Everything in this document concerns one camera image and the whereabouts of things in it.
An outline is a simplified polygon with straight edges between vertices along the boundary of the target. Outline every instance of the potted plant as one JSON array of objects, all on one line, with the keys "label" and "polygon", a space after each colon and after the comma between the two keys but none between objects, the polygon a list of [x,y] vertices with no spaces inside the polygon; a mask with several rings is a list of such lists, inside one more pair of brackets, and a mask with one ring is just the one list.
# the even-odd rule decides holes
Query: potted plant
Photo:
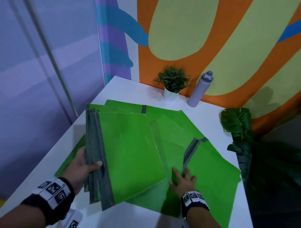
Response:
[{"label": "potted plant", "polygon": [[186,77],[183,68],[177,69],[173,65],[164,67],[163,71],[158,73],[155,81],[164,85],[164,100],[173,102],[179,92],[189,86],[190,78]]}]

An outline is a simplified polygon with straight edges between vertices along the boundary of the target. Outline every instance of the artificial plant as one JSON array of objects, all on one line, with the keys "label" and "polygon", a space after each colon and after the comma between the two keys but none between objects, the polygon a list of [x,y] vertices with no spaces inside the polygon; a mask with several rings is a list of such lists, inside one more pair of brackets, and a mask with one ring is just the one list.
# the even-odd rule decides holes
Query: artificial plant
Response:
[{"label": "artificial plant", "polygon": [[190,78],[185,75],[183,68],[173,66],[164,67],[163,71],[158,73],[156,82],[163,83],[165,88],[172,93],[179,93],[182,89],[189,86]]},{"label": "artificial plant", "polygon": [[231,132],[246,192],[272,194],[278,186],[301,187],[301,150],[283,142],[254,140],[251,113],[247,108],[227,108],[221,112],[223,128]]}]

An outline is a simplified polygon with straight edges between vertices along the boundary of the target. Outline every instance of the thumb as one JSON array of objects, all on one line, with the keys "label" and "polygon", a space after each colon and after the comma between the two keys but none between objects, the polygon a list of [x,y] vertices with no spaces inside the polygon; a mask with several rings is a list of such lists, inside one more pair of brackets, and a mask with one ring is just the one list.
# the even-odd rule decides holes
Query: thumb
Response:
[{"label": "thumb", "polygon": [[170,181],[169,186],[170,186],[171,190],[173,190],[175,192],[176,186],[175,186],[174,182]]},{"label": "thumb", "polygon": [[102,166],[102,161],[95,162],[92,165],[88,165],[89,173],[98,170]]}]

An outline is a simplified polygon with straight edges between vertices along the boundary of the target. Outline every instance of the left hand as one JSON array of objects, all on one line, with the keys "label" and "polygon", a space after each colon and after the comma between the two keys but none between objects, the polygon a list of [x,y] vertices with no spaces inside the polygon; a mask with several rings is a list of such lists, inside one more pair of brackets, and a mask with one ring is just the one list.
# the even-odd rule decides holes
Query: left hand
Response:
[{"label": "left hand", "polygon": [[83,187],[84,181],[89,173],[98,170],[102,166],[102,161],[95,162],[92,165],[85,163],[85,147],[82,147],[76,153],[75,158],[69,164],[63,178],[67,179],[73,187],[75,195],[77,195]]}]

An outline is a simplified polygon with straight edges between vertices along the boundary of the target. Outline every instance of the right hand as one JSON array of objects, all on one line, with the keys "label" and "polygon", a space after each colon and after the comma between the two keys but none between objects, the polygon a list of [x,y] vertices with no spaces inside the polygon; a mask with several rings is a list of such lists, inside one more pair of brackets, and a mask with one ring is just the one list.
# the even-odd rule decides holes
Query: right hand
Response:
[{"label": "right hand", "polygon": [[195,191],[195,181],[197,180],[196,176],[190,177],[189,168],[185,168],[185,177],[183,178],[179,171],[173,167],[175,175],[178,179],[178,185],[176,186],[172,181],[169,182],[170,188],[181,198],[186,192]]}]

